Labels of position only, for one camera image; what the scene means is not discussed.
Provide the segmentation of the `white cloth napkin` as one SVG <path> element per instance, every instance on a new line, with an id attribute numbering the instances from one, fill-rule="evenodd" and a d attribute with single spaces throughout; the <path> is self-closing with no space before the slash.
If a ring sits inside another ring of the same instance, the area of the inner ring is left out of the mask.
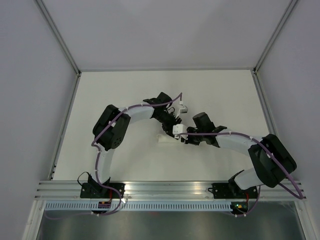
<path id="1" fill-rule="evenodd" d="M 167 134 L 157 134 L 156 135 L 157 142 L 159 144 L 180 144 L 180 140 L 175 139 Z"/>

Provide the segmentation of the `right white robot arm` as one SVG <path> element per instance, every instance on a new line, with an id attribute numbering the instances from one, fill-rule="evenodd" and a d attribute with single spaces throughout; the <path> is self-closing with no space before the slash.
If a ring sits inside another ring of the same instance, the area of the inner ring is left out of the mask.
<path id="1" fill-rule="evenodd" d="M 250 136 L 223 125 L 215 126 L 204 112 L 195 115 L 193 121 L 195 127 L 183 124 L 173 126 L 174 138 L 197 146 L 205 142 L 250 158 L 253 167 L 241 170 L 229 179 L 228 192 L 231 196 L 239 198 L 249 188 L 261 185 L 274 188 L 284 179 L 290 180 L 294 188 L 298 188 L 291 176 L 297 164 L 276 135 L 269 133 L 262 137 Z"/>

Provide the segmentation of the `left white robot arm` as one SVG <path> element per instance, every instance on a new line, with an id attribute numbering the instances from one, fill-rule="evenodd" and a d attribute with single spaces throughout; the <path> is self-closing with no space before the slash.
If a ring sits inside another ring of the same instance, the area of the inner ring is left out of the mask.
<path id="1" fill-rule="evenodd" d="M 162 130 L 174 137 L 173 127 L 182 122 L 169 108 L 175 101 L 182 100 L 182 93 L 172 99 L 164 92 L 157 97 L 142 100 L 141 103 L 118 108 L 108 105 L 92 129 L 92 147 L 97 149 L 94 173 L 88 173 L 87 182 L 81 184 L 80 198 L 103 199 L 123 197 L 119 184 L 110 184 L 110 168 L 116 148 L 123 142 L 130 124 L 142 120 L 155 119 L 161 123 Z"/>

